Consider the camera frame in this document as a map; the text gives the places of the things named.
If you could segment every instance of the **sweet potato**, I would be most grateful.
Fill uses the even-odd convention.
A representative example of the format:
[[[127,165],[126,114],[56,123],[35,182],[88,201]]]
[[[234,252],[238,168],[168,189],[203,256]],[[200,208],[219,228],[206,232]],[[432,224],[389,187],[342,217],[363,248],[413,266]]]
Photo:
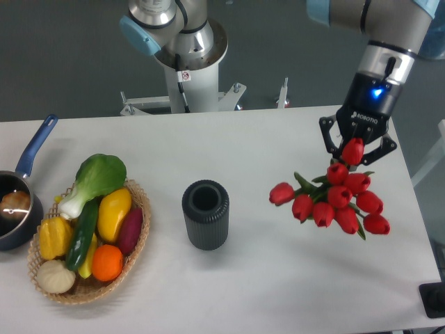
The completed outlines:
[[[142,223],[143,211],[139,207],[131,210],[125,217],[116,244],[122,254],[128,255],[136,247],[140,231],[142,230]]]

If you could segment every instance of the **saucepan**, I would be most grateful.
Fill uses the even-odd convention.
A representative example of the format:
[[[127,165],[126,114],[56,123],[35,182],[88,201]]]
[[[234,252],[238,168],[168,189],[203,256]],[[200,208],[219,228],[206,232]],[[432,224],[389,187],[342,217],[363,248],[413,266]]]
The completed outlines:
[[[42,203],[26,178],[38,150],[58,121],[49,115],[23,151],[15,172],[0,171],[0,251],[21,246],[34,235],[43,219]]]

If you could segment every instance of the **red tulip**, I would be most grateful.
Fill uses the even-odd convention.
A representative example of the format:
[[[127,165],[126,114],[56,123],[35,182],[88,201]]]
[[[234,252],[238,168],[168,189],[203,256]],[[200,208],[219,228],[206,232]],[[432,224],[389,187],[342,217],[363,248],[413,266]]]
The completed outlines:
[[[345,186],[331,186],[327,191],[327,201],[335,208],[341,208],[348,205],[353,193]]]
[[[371,178],[363,173],[349,174],[343,182],[343,185],[348,187],[353,195],[364,192],[370,184]]]
[[[364,229],[373,234],[389,234],[389,222],[379,214],[369,214],[363,220]]]
[[[355,234],[359,230],[357,216],[352,207],[343,207],[335,212],[335,220],[341,229],[349,234]]]
[[[364,144],[361,138],[352,138],[341,153],[341,158],[349,165],[355,166],[360,163],[364,154]]]
[[[277,184],[269,194],[269,200],[271,203],[279,206],[284,203],[288,203],[295,198],[295,193],[292,186],[289,183],[283,182]]]
[[[357,200],[355,201],[357,206],[369,214],[381,214],[383,211],[383,202],[377,195],[372,191],[364,191],[357,195]]]
[[[312,213],[313,208],[314,202],[312,201],[312,198],[303,193],[293,201],[292,213],[295,218],[300,219],[300,221],[303,222]]]
[[[349,170],[345,165],[336,162],[327,169],[326,177],[330,184],[338,186],[343,183],[349,174]]]
[[[318,227],[329,227],[332,219],[334,219],[335,211],[331,204],[326,202],[318,202],[314,205],[312,216]]]

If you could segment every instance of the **woven basket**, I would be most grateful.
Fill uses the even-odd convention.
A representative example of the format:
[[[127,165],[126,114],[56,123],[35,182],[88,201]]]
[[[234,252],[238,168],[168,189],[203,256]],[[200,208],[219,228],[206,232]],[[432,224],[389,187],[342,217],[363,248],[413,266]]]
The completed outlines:
[[[135,183],[134,180],[127,180],[124,186],[130,191],[133,207],[140,207],[143,210],[143,225],[138,243],[136,244],[133,252],[129,256],[124,256],[122,273],[115,280],[107,283],[96,280],[92,275],[85,280],[77,273],[76,282],[68,292],[64,294],[49,294],[39,286],[36,280],[39,267],[46,261],[40,256],[40,226],[38,226],[37,233],[34,234],[28,249],[28,275],[31,278],[31,282],[35,285],[36,290],[40,291],[44,296],[52,301],[65,305],[76,305],[89,303],[106,296],[124,280],[145,245],[145,240],[147,239],[150,226],[150,203],[147,194],[139,187],[138,184]],[[62,197],[69,194],[71,190],[72,188],[68,188],[66,193],[62,194]],[[54,216],[59,216],[57,203],[53,204],[53,207],[49,210],[49,213],[46,214],[45,218],[51,218]],[[99,236],[97,237],[97,240],[98,244],[100,245],[101,241]]]

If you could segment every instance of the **blue indicator light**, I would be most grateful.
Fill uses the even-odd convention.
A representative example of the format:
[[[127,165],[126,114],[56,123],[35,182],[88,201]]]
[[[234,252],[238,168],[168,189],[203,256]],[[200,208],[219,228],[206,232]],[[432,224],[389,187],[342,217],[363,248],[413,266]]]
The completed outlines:
[[[373,96],[374,99],[377,99],[382,93],[383,93],[383,89],[382,88],[374,88],[371,91],[371,95]]]

